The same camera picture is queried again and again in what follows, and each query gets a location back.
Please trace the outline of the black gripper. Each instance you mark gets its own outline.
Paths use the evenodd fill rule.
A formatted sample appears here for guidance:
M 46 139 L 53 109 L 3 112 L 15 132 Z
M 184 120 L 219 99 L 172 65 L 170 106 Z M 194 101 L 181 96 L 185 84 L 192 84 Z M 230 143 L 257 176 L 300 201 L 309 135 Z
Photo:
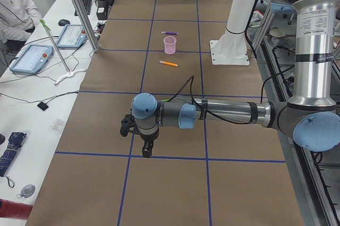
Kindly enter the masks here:
M 142 148 L 142 155 L 143 157 L 151 157 L 152 156 L 152 149 L 154 146 L 155 139 L 159 136 L 159 131 L 156 131 L 152 134 L 139 134 L 142 140 L 144 141 L 144 145 Z

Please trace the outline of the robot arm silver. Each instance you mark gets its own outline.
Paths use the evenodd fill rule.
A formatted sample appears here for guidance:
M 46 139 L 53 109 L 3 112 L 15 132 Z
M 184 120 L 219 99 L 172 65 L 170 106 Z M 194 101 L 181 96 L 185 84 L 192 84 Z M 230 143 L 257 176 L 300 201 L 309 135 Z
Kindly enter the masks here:
M 139 135 L 144 141 L 142 154 L 148 158 L 160 127 L 190 129 L 197 119 L 219 119 L 276 129 L 310 151 L 332 149 L 339 143 L 339 116 L 330 97 L 338 4 L 339 0 L 271 0 L 272 6 L 290 6 L 297 12 L 294 90 L 287 102 L 237 103 L 181 95 L 156 100 L 141 93 L 133 98 L 132 111 L 121 122 L 121 135 Z

